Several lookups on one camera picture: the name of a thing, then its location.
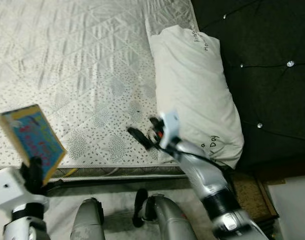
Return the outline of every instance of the white quilted mattress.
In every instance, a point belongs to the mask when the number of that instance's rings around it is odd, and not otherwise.
[[[148,37],[176,24],[198,30],[190,0],[0,0],[0,113],[39,104],[61,168],[169,164],[126,128],[156,115]],[[20,164],[0,128],[0,168]]]

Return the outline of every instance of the book cover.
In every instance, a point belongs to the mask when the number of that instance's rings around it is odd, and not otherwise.
[[[0,125],[29,167],[32,157],[42,160],[43,185],[56,171],[66,150],[36,104],[0,113]]]

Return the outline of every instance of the white pillow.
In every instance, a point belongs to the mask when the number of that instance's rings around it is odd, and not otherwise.
[[[175,25],[151,36],[149,44],[158,112],[176,109],[180,136],[235,168],[244,137],[226,84],[219,40]]]

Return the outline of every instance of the pillow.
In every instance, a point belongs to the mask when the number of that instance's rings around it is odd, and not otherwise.
[[[244,137],[226,84],[219,40],[178,25],[149,39],[158,112],[176,109],[180,137],[236,167]]]

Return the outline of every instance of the white wall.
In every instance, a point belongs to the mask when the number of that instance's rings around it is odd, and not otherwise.
[[[305,176],[268,187],[284,240],[305,240]]]

